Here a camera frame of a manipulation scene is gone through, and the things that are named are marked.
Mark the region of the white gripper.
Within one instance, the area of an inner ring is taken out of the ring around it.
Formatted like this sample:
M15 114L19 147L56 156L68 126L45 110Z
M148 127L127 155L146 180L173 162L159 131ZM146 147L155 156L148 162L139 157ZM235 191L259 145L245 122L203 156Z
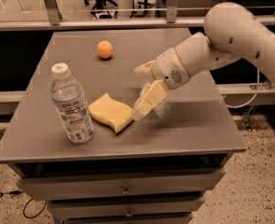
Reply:
M131 111L134 120L143 119L160 104L167 97L168 89L178 89L191 79L175 48L168 49L155 60L136 67L134 73L139 77L156 79L152 83L146 82L142 88Z

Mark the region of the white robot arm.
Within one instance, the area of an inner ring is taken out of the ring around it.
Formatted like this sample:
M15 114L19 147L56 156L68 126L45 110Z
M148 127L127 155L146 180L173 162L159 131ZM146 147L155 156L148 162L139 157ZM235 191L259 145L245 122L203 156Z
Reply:
M275 34L245 7L221 3L210 9L204 31L167 49L155 60L135 69L149 79L131 111L144 118L167 96L200 72L214 70L239 59L259 69L275 84Z

